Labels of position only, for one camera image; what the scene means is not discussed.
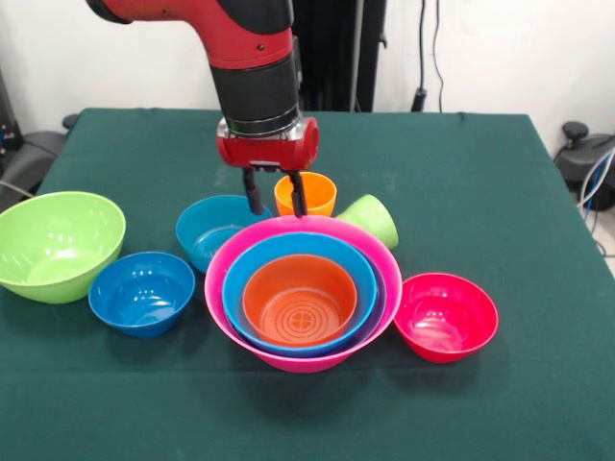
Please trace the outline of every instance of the pink bowl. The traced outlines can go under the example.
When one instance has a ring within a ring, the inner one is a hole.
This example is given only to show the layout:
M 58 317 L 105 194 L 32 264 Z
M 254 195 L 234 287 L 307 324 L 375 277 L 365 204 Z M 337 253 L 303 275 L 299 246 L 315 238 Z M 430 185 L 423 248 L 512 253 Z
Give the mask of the pink bowl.
M 260 240 L 289 232 L 320 232 L 339 238 L 361 251 L 381 274 L 386 295 L 384 312 L 378 326 L 365 341 L 346 351 L 322 357 L 281 357 L 253 347 L 233 329 L 227 320 L 222 304 L 222 285 L 227 271 L 244 251 Z M 402 274 L 395 258 L 380 240 L 352 224 L 325 216 L 304 216 L 301 219 L 294 216 L 283 216 L 268 219 L 241 230 L 220 247 L 211 260 L 205 277 L 205 299 L 213 321 L 239 346 L 280 370 L 290 373 L 316 373 L 343 362 L 386 330 L 395 318 L 402 299 Z
M 434 363 L 460 360 L 483 348 L 498 330 L 498 309 L 479 286 L 451 274 L 404 282 L 395 327 L 413 351 Z

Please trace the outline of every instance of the plastic cup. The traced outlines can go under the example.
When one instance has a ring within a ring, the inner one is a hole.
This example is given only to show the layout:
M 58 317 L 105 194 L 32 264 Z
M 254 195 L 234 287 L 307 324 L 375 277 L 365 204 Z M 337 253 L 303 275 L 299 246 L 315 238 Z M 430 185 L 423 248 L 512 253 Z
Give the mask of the plastic cup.
M 335 182 L 325 175 L 311 171 L 301 172 L 301 180 L 306 194 L 307 214 L 331 216 L 337 199 Z M 292 183 L 288 176 L 284 176 L 276 183 L 274 195 L 276 206 L 281 216 L 294 214 L 292 207 Z
M 289 348 L 341 336 L 356 305 L 350 275 L 315 255 L 274 259 L 252 275 L 243 292 L 243 311 L 258 337 Z
M 337 219 L 359 226 L 380 240 L 389 250 L 400 243 L 395 222 L 386 206 L 373 195 L 364 195 L 337 216 Z

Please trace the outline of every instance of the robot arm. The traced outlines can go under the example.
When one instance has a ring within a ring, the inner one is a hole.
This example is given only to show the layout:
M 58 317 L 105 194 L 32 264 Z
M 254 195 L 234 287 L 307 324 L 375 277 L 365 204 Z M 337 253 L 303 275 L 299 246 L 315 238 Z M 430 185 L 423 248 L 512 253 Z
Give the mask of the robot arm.
M 262 213 L 254 170 L 289 175 L 295 214 L 306 214 L 299 171 L 316 158 L 318 127 L 299 111 L 292 56 L 290 0 L 87 0 L 101 17 L 120 24 L 181 20 L 203 42 L 224 118 L 220 155 L 243 169 L 250 207 Z

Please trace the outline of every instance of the light blue bowl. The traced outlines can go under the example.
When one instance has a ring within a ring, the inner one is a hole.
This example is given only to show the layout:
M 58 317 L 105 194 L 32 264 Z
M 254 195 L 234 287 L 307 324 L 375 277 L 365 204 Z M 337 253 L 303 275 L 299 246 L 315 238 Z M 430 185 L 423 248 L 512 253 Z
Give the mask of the light blue bowl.
M 110 327 L 153 338 L 177 322 L 194 286 L 192 269 L 178 257 L 137 253 L 99 274 L 89 288 L 89 306 Z
M 264 264 L 288 255 L 318 255 L 342 266 L 357 287 L 357 308 L 345 333 L 328 343 L 304 348 L 276 346 L 260 340 L 243 312 L 243 290 L 250 277 Z M 263 351 L 286 357 L 316 357 L 343 348 L 370 317 L 378 295 L 374 271 L 354 247 L 320 233 L 292 232 L 267 238 L 246 250 L 231 266 L 224 279 L 224 309 L 234 328 Z
M 224 242 L 243 228 L 270 217 L 267 207 L 260 216 L 254 214 L 245 197 L 216 195 L 186 208 L 177 221 L 175 234 L 192 265 L 204 274 Z

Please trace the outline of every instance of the magenta bowl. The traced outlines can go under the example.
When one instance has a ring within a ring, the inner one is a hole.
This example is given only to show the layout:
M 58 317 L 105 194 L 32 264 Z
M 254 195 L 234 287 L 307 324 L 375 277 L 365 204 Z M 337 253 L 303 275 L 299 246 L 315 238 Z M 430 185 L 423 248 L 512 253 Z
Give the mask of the magenta bowl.
M 229 323 L 222 304 L 224 277 L 234 261 L 259 241 L 289 232 L 320 232 L 339 238 L 357 248 L 372 263 L 384 284 L 385 306 L 381 319 L 362 342 L 345 351 L 320 357 L 283 357 L 263 352 L 245 341 Z M 205 277 L 205 299 L 213 321 L 242 348 L 271 365 L 290 373 L 316 373 L 328 370 L 378 338 L 391 324 L 402 299 L 402 274 L 397 261 L 376 237 L 352 224 L 325 216 L 271 218 L 241 230 L 217 251 Z

